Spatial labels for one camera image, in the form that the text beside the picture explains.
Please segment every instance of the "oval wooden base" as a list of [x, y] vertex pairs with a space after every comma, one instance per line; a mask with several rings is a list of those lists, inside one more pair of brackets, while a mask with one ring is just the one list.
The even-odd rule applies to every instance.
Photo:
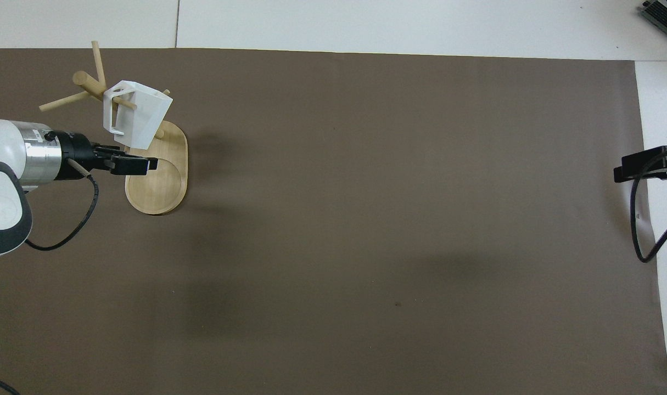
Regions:
[[148, 215], [164, 215], [175, 209], [187, 192], [187, 138], [174, 123], [162, 121], [147, 150], [131, 148], [131, 155], [157, 157], [157, 170], [145, 176], [126, 176], [126, 197], [131, 205]]

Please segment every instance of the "wooden peg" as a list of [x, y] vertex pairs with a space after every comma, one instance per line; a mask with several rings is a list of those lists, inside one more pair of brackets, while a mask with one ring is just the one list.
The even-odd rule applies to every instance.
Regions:
[[99, 78], [99, 83], [104, 85], [104, 88], [106, 88], [107, 78], [104, 77], [104, 65], [102, 63], [102, 54], [99, 52], [99, 43], [96, 41], [92, 42], [92, 52], [94, 53], [94, 65], [97, 66], [97, 78]]
[[54, 110], [55, 108], [60, 107], [61, 105], [65, 104], [70, 104], [74, 103], [75, 101], [80, 101], [84, 98], [90, 97], [90, 94], [88, 92], [80, 92], [80, 93], [75, 93], [74, 95], [71, 95], [70, 97], [58, 99], [55, 101], [52, 101], [50, 103], [45, 103], [44, 105], [39, 105], [38, 108], [42, 111], [49, 111], [49, 110]]
[[138, 108], [136, 103], [131, 103], [130, 101], [122, 99], [120, 97], [115, 97], [115, 98], [112, 99], [112, 101], [115, 102], [116, 104], [124, 105], [124, 106], [126, 106], [126, 107], [128, 107], [132, 110], [135, 110], [135, 109]]

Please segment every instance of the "white robot link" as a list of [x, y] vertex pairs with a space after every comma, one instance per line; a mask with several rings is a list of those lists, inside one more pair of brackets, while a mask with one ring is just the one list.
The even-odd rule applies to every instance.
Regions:
[[[97, 204], [98, 187], [90, 170], [145, 175], [157, 165], [156, 158], [128, 155], [117, 146], [92, 143], [80, 133], [52, 130], [41, 123], [0, 120], [0, 257], [24, 242], [38, 250], [52, 250], [70, 240]], [[32, 215], [25, 193], [53, 180], [81, 178], [94, 184], [94, 200], [82, 223], [52, 247], [27, 240]]]

